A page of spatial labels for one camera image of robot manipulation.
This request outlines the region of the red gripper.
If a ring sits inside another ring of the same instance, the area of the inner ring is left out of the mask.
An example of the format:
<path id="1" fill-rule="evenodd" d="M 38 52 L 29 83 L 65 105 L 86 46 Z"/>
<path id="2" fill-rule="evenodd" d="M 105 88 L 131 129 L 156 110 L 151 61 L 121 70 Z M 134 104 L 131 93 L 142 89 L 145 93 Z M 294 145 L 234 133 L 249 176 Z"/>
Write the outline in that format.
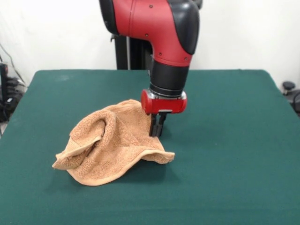
<path id="1" fill-rule="evenodd" d="M 141 105 L 146 114 L 151 114 L 149 136 L 160 137 L 167 113 L 182 113 L 187 106 L 187 95 L 183 91 L 180 97 L 168 98 L 155 95 L 150 90 L 143 90 Z"/>

